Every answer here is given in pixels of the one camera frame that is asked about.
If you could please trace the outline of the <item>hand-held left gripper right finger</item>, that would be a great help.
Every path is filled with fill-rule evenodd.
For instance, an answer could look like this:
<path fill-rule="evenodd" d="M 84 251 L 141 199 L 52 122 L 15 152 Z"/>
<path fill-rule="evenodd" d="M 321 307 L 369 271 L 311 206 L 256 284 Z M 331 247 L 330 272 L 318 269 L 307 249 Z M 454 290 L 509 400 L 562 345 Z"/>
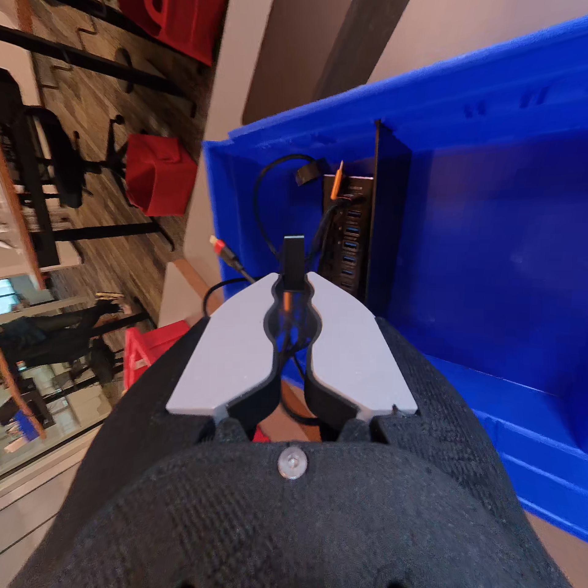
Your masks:
<path fill-rule="evenodd" d="M 418 407 L 375 315 L 316 272 L 306 275 L 317 331 L 306 354 L 305 401 L 340 432 L 349 420 L 413 416 Z"/>

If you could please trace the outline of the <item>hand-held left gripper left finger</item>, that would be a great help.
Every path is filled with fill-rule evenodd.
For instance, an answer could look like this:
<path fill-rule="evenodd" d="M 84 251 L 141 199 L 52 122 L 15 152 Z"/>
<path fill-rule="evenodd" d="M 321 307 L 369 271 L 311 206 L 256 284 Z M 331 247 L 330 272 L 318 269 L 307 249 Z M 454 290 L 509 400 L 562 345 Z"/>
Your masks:
<path fill-rule="evenodd" d="M 246 432 L 277 408 L 281 397 L 278 273 L 232 296 L 210 316 L 169 398 L 173 415 L 227 417 Z"/>

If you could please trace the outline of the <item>slim black hub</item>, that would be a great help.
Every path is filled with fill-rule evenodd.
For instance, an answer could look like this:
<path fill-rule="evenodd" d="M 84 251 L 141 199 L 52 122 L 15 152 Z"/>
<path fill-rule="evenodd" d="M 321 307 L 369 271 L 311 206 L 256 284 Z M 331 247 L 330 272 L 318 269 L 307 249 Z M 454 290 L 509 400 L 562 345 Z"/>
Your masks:
<path fill-rule="evenodd" d="M 282 282 L 284 292 L 302 293 L 305 289 L 305 237 L 283 238 Z"/>

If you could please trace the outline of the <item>black USB hub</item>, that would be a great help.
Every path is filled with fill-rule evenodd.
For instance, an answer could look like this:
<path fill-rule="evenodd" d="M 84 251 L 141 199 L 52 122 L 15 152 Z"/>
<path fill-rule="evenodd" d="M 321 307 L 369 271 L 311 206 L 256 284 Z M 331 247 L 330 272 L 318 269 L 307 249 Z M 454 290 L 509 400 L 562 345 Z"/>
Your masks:
<path fill-rule="evenodd" d="M 318 273 L 364 302 L 370 249 L 374 178 L 343 175 L 339 192 L 331 198 L 334 175 L 323 179 L 323 211 L 335 203 L 319 254 Z"/>

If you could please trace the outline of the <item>blue plastic bin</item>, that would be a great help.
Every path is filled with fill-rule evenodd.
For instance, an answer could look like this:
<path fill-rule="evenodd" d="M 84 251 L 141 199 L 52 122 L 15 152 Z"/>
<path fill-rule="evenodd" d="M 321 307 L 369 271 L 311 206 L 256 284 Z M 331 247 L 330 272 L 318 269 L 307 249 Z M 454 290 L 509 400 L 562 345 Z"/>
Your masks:
<path fill-rule="evenodd" d="M 523 508 L 587 541 L 587 15 L 202 144 L 217 234 L 275 270 L 261 170 L 302 153 L 374 175 L 412 151 L 385 318 L 480 419 Z"/>

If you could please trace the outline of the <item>black bin divider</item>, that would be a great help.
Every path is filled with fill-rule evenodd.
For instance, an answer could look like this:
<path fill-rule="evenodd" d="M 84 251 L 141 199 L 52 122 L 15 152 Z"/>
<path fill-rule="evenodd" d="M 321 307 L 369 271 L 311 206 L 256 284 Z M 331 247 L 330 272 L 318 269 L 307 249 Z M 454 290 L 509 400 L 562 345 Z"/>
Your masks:
<path fill-rule="evenodd" d="M 380 120 L 371 199 L 364 304 L 383 317 L 392 298 L 409 184 L 412 151 Z"/>

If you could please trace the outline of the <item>red cube seat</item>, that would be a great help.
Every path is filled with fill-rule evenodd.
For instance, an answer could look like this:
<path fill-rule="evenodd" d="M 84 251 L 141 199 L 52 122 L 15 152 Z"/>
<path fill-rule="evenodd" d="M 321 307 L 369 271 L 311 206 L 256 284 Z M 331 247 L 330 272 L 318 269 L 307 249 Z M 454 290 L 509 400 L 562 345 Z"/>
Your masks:
<path fill-rule="evenodd" d="M 119 1 L 124 16 L 145 33 L 211 66 L 227 1 Z"/>
<path fill-rule="evenodd" d="M 197 163 L 178 138 L 129 135 L 126 198 L 146 216 L 184 216 L 197 172 Z"/>

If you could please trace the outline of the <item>black office chair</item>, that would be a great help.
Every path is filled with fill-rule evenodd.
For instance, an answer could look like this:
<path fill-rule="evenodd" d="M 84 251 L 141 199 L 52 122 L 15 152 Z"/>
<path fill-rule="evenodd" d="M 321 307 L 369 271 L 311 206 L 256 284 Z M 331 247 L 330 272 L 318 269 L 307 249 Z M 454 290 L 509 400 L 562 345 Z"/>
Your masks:
<path fill-rule="evenodd" d="M 33 122 L 40 122 L 40 128 L 48 143 L 50 156 L 37 155 L 36 143 L 32 137 Z M 25 187 L 32 172 L 25 170 L 23 147 L 32 148 L 36 167 L 52 167 L 54 184 L 63 206 L 78 209 L 83 204 L 83 194 L 91 193 L 86 188 L 85 176 L 88 173 L 100 175 L 103 169 L 109 170 L 122 194 L 126 196 L 124 184 L 126 164 L 125 157 L 128 142 L 119 149 L 115 145 L 115 125 L 124 125 L 125 118 L 116 115 L 109 120 L 107 132 L 107 150 L 102 161 L 87 160 L 82 156 L 79 146 L 79 134 L 74 133 L 72 142 L 65 132 L 59 118 L 50 110 L 40 106 L 24 105 L 19 85 L 8 70 L 1 70 L 1 137 L 9 142 L 14 155 L 19 179 Z"/>

